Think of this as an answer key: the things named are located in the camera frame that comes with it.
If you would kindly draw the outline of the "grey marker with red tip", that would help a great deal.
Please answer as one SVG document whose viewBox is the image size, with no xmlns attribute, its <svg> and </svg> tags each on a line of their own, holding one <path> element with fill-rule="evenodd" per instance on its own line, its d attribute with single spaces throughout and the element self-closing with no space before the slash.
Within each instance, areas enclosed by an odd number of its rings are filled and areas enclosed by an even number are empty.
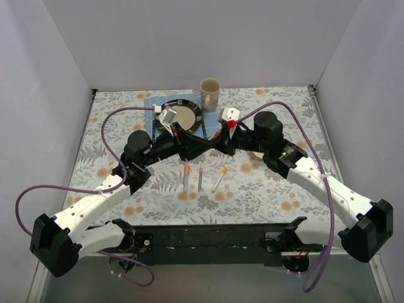
<svg viewBox="0 0 404 303">
<path fill-rule="evenodd" d="M 183 184 L 182 184 L 182 191 L 186 193 L 189 188 L 189 174 L 185 173 L 184 178 L 183 178 Z"/>
</svg>

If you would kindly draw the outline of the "purple pen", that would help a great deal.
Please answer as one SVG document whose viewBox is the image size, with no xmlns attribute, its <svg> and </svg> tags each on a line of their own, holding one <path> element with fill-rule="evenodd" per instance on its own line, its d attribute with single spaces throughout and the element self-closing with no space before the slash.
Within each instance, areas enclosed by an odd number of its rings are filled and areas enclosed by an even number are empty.
<svg viewBox="0 0 404 303">
<path fill-rule="evenodd" d="M 198 170 L 198 192 L 201 192 L 203 182 L 203 164 L 201 163 Z"/>
</svg>

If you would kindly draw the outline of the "orange pen cap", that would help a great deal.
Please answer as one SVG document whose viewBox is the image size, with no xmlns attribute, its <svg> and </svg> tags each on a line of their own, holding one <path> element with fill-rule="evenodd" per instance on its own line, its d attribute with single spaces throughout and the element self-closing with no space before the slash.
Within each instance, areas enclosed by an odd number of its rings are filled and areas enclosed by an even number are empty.
<svg viewBox="0 0 404 303">
<path fill-rule="evenodd" d="M 190 166 L 188 163 L 186 163 L 184 166 L 184 174 L 189 175 L 189 173 L 190 173 Z"/>
</svg>

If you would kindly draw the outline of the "white marker with yellow tip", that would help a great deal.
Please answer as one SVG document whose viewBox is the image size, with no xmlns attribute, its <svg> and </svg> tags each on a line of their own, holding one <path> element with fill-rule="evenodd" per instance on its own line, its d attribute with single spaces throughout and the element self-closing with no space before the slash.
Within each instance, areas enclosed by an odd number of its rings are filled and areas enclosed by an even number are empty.
<svg viewBox="0 0 404 303">
<path fill-rule="evenodd" d="M 220 175 L 220 177 L 217 179 L 217 181 L 216 181 L 214 187 L 213 187 L 212 190 L 211 190 L 212 193 L 215 193 L 215 192 L 216 192 L 216 190 L 217 190 L 219 184 L 221 183 L 221 181 L 222 181 L 224 175 L 225 175 L 225 174 L 222 173 L 222 174 Z"/>
</svg>

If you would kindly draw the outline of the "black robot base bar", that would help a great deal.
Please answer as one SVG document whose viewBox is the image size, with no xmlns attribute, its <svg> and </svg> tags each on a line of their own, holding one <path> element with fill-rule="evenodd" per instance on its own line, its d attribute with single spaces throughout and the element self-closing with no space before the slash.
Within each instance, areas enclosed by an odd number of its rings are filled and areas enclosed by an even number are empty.
<svg viewBox="0 0 404 303">
<path fill-rule="evenodd" d="M 129 249 L 153 265 L 263 264 L 282 266 L 282 255 L 306 259 L 313 248 L 290 235 L 287 223 L 135 226 Z"/>
</svg>

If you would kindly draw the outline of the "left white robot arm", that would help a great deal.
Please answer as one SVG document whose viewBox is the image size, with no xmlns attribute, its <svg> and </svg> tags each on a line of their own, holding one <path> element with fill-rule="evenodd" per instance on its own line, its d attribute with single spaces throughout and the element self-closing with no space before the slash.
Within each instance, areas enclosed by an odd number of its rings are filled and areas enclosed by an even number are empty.
<svg viewBox="0 0 404 303">
<path fill-rule="evenodd" d="M 135 230 L 121 219 L 94 229 L 90 225 L 116 204 L 129 198 L 150 178 L 147 166 L 179 154 L 192 160 L 213 148 L 217 140 L 189 134 L 178 125 L 172 134 L 152 141 L 146 131 L 129 135 L 116 167 L 90 194 L 52 217 L 43 214 L 34 222 L 31 252 L 55 276 L 70 271 L 88 254 L 115 247 L 126 253 L 134 245 Z"/>
</svg>

